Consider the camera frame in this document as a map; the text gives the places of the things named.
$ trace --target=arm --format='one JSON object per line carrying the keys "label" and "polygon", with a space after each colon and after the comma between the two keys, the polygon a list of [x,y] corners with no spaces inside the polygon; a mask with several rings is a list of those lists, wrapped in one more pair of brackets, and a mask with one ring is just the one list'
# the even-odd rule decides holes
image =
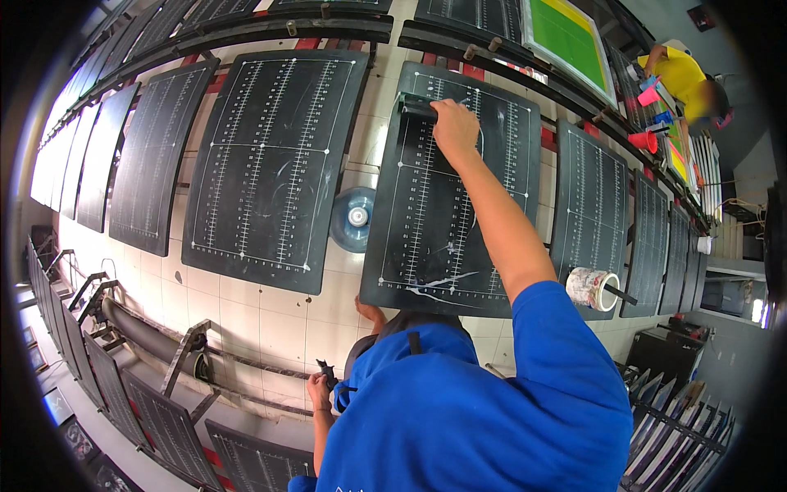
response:
{"label": "arm", "polygon": [[438,112],[434,140],[462,179],[508,300],[513,304],[520,292],[536,282],[557,281],[538,233],[475,149],[475,114],[451,99],[431,105]]}
{"label": "arm", "polygon": [[645,70],[645,78],[651,76],[653,65],[655,65],[661,57],[667,57],[667,47],[660,44],[653,45],[653,48],[650,50],[650,54],[648,55],[648,61],[645,62],[645,67],[643,67]]}
{"label": "arm", "polygon": [[312,397],[314,407],[314,473],[320,476],[320,465],[323,463],[325,443],[328,440],[328,431],[334,424],[334,414],[331,413],[331,401],[328,399],[328,376],[316,372],[309,376],[306,390]]}

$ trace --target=person in yellow shirt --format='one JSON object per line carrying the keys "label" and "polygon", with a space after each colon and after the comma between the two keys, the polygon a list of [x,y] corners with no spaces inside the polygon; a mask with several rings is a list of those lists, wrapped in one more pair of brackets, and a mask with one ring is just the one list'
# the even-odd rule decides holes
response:
{"label": "person in yellow shirt", "polygon": [[708,117],[724,119],[730,103],[724,87],[702,69],[688,54],[670,46],[657,44],[650,54],[637,58],[645,70],[645,77],[661,76],[667,92],[684,105],[684,116],[689,124]]}

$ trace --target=yellow shirt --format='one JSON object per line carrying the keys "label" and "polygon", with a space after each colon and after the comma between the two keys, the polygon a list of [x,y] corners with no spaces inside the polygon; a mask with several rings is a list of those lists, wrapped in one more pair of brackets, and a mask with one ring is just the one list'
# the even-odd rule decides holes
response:
{"label": "yellow shirt", "polygon": [[[653,65],[652,73],[661,76],[661,83],[677,99],[685,105],[684,114],[691,121],[705,114],[705,102],[699,94],[699,84],[705,80],[702,69],[688,54],[667,48],[667,57],[661,57]],[[642,67],[648,61],[648,55],[637,58]]]}

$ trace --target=pipe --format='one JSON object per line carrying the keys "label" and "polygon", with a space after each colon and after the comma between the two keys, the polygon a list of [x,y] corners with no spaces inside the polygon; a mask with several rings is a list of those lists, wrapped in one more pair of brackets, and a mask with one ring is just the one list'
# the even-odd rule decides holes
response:
{"label": "pipe", "polygon": [[[141,346],[144,350],[151,353],[154,357],[170,364],[175,357],[179,343],[160,333],[156,328],[148,323],[131,315],[126,309],[118,305],[111,298],[104,298],[102,302],[104,316],[117,327],[117,330],[128,340]],[[183,362],[182,372],[212,383],[212,377],[208,362],[202,352],[191,352]]]}

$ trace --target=white tiled floor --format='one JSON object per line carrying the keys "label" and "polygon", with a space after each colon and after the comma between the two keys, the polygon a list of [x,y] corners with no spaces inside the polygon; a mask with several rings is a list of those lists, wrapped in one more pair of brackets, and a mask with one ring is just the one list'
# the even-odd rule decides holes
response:
{"label": "white tiled floor", "polygon": [[[420,53],[416,51],[393,46],[401,31],[402,20],[412,18],[415,5],[416,0],[397,0],[391,9],[396,18],[391,46],[379,46],[378,58],[371,71],[351,139],[342,190],[354,186],[376,187],[401,65],[407,60],[420,59]],[[293,39],[248,43],[214,50],[214,54],[227,64],[242,53],[290,49],[294,44]],[[154,69],[146,76],[158,72]],[[578,119],[555,102],[503,77],[486,73],[486,80],[536,102],[541,113],[552,120],[558,116],[572,121]],[[215,94],[207,95],[198,111],[183,159],[179,179],[183,183],[190,182],[188,169],[197,156],[201,135],[215,100]],[[541,149],[541,163],[535,225],[542,241],[549,242],[554,214],[556,154]],[[329,239],[323,289],[316,296],[186,267],[180,262],[186,204],[185,194],[175,196],[169,251],[165,258],[125,246],[107,234],[96,234],[62,216],[59,218],[61,248],[75,249],[80,267],[85,272],[96,272],[101,268],[110,275],[116,272],[127,291],[127,304],[150,320],[185,332],[190,325],[207,318],[213,322],[208,333],[210,342],[227,352],[307,372],[319,371],[315,359],[325,359],[328,364],[336,366],[337,377],[341,378],[350,347],[358,338],[370,334],[372,328],[371,322],[361,318],[353,304],[360,287],[364,255],[348,253]],[[384,309],[384,312],[390,319],[397,311]],[[624,320],[616,313],[613,320],[588,325],[617,361],[625,361],[634,333],[665,321],[667,317]],[[490,362],[506,375],[515,373],[510,320],[466,316],[463,324],[472,336],[482,366]],[[234,361],[214,360],[217,377],[227,384],[234,384],[259,398],[310,408],[303,380],[250,368]],[[242,407],[268,418],[283,414],[251,402],[244,402]]]}

